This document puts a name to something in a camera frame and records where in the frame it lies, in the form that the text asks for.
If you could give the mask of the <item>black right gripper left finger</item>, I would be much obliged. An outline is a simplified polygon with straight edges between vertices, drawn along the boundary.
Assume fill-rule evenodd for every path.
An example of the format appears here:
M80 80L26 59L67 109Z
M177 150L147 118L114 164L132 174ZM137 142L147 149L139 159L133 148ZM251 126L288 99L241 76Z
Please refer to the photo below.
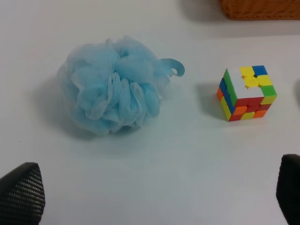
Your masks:
M44 208L45 192L37 163L23 163L0 179L2 225L38 225Z

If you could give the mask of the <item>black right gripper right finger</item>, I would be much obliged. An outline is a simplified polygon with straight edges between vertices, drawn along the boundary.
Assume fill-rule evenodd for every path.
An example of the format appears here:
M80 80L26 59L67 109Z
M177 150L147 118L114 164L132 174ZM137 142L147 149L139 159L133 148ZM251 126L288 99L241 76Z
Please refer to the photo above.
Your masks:
M279 168L276 198L289 225L300 225L300 157L282 156Z

